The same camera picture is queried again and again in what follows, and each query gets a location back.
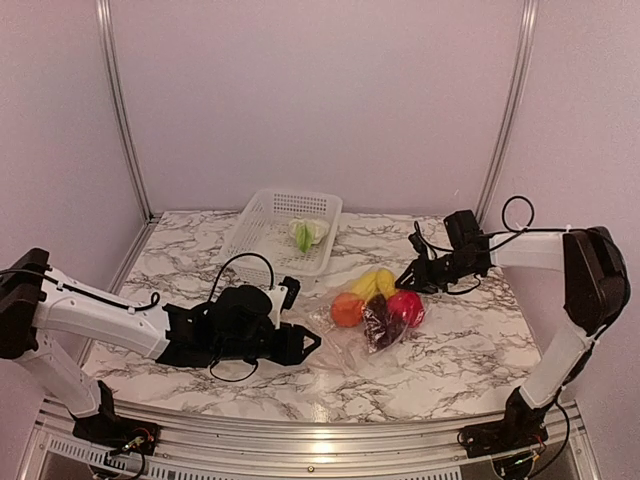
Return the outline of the fake orange tomato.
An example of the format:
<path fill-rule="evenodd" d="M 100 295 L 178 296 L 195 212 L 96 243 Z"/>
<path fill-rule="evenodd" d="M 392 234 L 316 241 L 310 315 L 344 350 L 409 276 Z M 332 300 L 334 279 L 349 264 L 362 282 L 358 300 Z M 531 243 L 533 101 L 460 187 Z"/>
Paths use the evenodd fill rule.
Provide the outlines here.
<path fill-rule="evenodd" d="M 338 327 L 357 327 L 363 317 L 364 300 L 351 292 L 344 292 L 335 297 L 331 304 L 330 316 Z"/>

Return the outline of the fake purple grapes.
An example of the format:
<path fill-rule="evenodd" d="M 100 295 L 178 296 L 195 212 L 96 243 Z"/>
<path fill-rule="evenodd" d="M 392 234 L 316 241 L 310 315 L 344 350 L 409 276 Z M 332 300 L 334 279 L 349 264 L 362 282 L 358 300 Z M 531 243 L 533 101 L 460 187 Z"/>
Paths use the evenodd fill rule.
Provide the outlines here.
<path fill-rule="evenodd" d="M 375 295 L 366 303 L 363 322 L 370 354 L 395 344 L 404 335 L 407 327 L 404 310 L 390 304 L 382 294 Z"/>

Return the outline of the clear zip top bag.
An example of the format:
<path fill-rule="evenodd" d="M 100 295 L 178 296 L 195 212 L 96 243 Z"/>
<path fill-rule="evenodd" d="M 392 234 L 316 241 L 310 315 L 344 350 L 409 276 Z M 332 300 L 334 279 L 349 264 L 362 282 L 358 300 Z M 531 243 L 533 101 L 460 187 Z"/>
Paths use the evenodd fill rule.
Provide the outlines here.
<path fill-rule="evenodd" d="M 373 267 L 366 270 L 363 274 L 372 270 L 378 271 L 379 269 L 382 268 Z M 303 320 L 303 325 L 317 333 L 322 339 L 322 345 L 318 351 L 312 355 L 311 364 L 315 367 L 327 371 L 340 371 L 345 374 L 354 373 L 363 361 L 391 351 L 397 344 L 408 338 L 412 330 L 417 328 L 407 326 L 404 335 L 399 341 L 380 352 L 370 354 L 367 349 L 363 317 L 357 327 L 338 327 L 330 316 L 331 304 L 339 294 L 350 292 L 350 287 L 358 278 L 332 287 L 326 293 L 316 298 L 305 299 L 302 301 L 302 305 L 297 308 L 297 314 Z M 425 304 L 422 297 L 421 300 L 425 308 L 424 322 L 430 308 Z"/>

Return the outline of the fake white cauliflower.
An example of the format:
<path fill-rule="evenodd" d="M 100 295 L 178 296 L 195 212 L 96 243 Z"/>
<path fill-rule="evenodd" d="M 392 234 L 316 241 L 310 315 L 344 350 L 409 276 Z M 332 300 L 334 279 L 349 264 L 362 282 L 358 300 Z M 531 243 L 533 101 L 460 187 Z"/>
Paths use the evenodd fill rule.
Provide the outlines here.
<path fill-rule="evenodd" d="M 289 236 L 298 250 L 307 253 L 313 245 L 319 244 L 329 233 L 330 225 L 322 219 L 302 218 L 289 222 Z"/>

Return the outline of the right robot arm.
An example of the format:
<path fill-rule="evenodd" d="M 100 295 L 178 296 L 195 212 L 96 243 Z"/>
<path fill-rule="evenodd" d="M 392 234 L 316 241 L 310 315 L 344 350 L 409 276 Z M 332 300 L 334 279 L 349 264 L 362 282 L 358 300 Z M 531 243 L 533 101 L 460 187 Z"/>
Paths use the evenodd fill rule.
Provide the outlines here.
<path fill-rule="evenodd" d="M 536 275 L 558 307 L 558 324 L 548 331 L 545 349 L 529 376 L 507 400 L 495 438 L 515 448 L 561 392 L 583 371 L 600 338 L 619 318 L 631 297 L 624 256 L 602 227 L 504 229 L 487 233 L 470 210 L 444 219 L 449 245 L 429 243 L 420 230 L 409 240 L 417 253 L 396 282 L 401 290 L 450 294 L 466 277 L 483 279 L 493 269 L 513 280 Z"/>

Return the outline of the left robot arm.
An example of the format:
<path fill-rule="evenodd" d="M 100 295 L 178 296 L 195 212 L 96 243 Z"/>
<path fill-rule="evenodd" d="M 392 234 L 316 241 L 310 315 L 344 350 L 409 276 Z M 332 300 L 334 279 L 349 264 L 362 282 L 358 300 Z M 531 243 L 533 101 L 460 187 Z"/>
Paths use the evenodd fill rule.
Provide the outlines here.
<path fill-rule="evenodd" d="M 299 290 L 299 281 L 286 276 L 267 289 L 227 287 L 191 308 L 162 303 L 159 293 L 146 304 L 130 303 L 71 279 L 50 265 L 47 251 L 33 248 L 1 272 L 1 357 L 20 364 L 102 443 L 116 445 L 127 430 L 114 412 L 111 390 L 87 376 L 50 331 L 175 368 L 212 369 L 236 360 L 297 366 L 322 342 L 306 327 L 281 319 Z"/>

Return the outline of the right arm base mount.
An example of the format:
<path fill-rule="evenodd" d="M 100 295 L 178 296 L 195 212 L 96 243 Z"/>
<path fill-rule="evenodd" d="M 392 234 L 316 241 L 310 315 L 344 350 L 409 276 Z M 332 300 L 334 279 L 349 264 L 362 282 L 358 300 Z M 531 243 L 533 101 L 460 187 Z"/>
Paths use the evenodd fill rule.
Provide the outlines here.
<path fill-rule="evenodd" d="M 457 435 L 458 444 L 469 458 L 477 458 L 545 442 L 545 416 L 551 406 L 549 402 L 531 408 L 517 388 L 506 401 L 502 419 L 463 427 Z"/>

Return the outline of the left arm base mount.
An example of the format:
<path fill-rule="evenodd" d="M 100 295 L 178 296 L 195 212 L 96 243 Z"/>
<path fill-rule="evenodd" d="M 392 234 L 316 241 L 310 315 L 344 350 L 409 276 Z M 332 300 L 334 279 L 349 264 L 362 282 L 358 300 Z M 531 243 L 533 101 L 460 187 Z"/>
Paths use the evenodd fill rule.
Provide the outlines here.
<path fill-rule="evenodd" d="M 136 452 L 145 456 L 154 453 L 160 427 L 158 424 L 122 417 L 115 413 L 112 391 L 98 380 L 100 403 L 95 414 L 74 419 L 76 438 L 109 447 L 111 456 Z"/>

